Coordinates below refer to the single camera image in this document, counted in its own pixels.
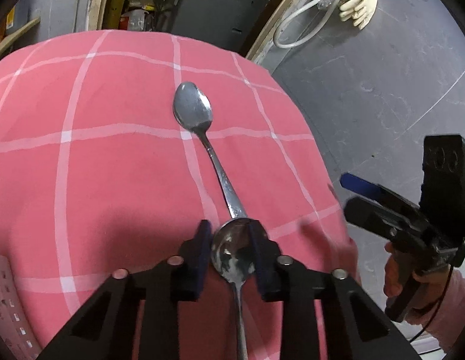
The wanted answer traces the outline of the right hand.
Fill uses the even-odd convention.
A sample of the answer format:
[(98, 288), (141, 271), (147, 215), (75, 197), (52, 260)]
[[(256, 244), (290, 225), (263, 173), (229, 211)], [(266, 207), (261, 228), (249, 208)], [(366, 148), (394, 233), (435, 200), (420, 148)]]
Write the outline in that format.
[(451, 266), (418, 275), (411, 254), (395, 250), (392, 242), (385, 245), (385, 251), (389, 253), (384, 284), (386, 315), (395, 322), (403, 322), (414, 313), (429, 313), (443, 296)]

